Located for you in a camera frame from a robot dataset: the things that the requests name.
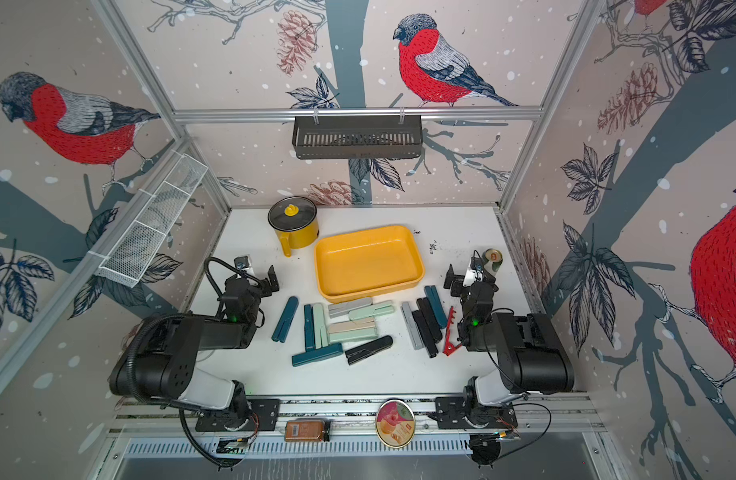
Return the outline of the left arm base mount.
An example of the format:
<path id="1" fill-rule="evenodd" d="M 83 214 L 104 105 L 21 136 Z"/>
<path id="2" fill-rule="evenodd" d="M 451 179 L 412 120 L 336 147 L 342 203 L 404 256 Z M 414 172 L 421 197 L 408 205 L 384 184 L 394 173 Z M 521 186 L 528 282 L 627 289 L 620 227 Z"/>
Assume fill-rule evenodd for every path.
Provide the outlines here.
<path id="1" fill-rule="evenodd" d="M 278 398 L 250 398 L 224 410 L 202 411 L 196 422 L 200 433 L 273 431 L 279 415 Z"/>

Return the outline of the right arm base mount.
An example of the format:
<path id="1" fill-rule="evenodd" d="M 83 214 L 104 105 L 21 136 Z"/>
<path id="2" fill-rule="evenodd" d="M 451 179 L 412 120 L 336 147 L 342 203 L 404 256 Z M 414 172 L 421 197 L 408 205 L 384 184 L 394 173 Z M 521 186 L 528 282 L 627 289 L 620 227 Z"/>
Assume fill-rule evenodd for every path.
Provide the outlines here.
<path id="1" fill-rule="evenodd" d="M 514 411 L 507 407 L 482 406 L 464 396 L 442 396 L 434 400 L 429 417 L 440 429 L 506 429 L 517 428 Z"/>

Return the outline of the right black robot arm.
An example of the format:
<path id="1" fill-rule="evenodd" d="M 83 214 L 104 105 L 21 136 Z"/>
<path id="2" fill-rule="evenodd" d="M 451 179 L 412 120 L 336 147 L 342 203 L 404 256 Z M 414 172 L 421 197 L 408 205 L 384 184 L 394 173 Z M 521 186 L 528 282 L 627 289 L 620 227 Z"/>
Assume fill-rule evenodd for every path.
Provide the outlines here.
<path id="1" fill-rule="evenodd" d="M 503 407 L 529 393 L 566 393 L 575 374 L 547 315 L 520 316 L 494 305 L 498 292 L 495 267 L 474 251 L 464 274 L 449 268 L 444 288 L 460 300 L 458 340 L 469 352 L 484 353 L 494 370 L 472 377 L 464 388 L 469 411 Z"/>

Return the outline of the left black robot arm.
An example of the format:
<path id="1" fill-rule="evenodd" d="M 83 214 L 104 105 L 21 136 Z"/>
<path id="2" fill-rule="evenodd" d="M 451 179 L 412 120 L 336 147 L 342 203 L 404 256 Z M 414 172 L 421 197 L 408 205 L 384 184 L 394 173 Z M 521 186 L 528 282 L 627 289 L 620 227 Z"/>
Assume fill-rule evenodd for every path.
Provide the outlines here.
<path id="1" fill-rule="evenodd" d="M 250 346 L 265 322 L 261 300 L 280 289 L 276 271 L 270 267 L 267 276 L 259 278 L 240 258 L 229 264 L 209 257 L 204 272 L 217 294 L 217 313 L 156 314 L 145 319 L 109 376 L 112 394 L 161 407 L 242 419 L 249 415 L 245 387 L 199 369 L 197 357 L 202 351 Z"/>

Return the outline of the dark teal pliers bottom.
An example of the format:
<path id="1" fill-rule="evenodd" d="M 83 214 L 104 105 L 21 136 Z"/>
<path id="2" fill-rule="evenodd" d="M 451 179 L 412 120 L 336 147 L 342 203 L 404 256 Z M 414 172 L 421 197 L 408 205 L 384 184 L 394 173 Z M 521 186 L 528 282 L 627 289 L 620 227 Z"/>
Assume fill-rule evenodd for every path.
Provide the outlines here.
<path id="1" fill-rule="evenodd" d="M 310 363 L 328 360 L 343 354 L 341 343 L 334 343 L 322 348 L 309 350 L 292 357 L 292 366 L 299 367 Z"/>

